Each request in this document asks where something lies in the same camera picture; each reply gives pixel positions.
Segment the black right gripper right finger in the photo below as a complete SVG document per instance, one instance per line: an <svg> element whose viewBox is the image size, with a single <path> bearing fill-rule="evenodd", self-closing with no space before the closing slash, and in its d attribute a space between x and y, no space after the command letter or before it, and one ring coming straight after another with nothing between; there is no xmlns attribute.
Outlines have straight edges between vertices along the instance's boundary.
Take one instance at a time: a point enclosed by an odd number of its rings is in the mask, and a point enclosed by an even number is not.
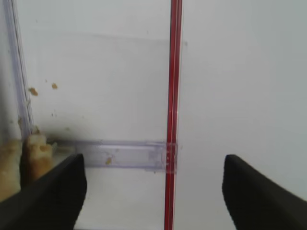
<svg viewBox="0 0 307 230"><path fill-rule="evenodd" d="M226 155L224 202L238 230L305 230L307 203L237 155Z"/></svg>

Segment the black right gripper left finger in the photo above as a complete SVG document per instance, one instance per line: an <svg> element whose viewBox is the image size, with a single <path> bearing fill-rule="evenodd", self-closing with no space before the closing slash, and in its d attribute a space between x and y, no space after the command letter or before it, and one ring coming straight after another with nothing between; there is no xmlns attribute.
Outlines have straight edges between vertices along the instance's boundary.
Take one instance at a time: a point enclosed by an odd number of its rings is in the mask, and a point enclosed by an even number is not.
<svg viewBox="0 0 307 230"><path fill-rule="evenodd" d="M73 154L1 202L2 230L72 230L87 192L84 157Z"/></svg>

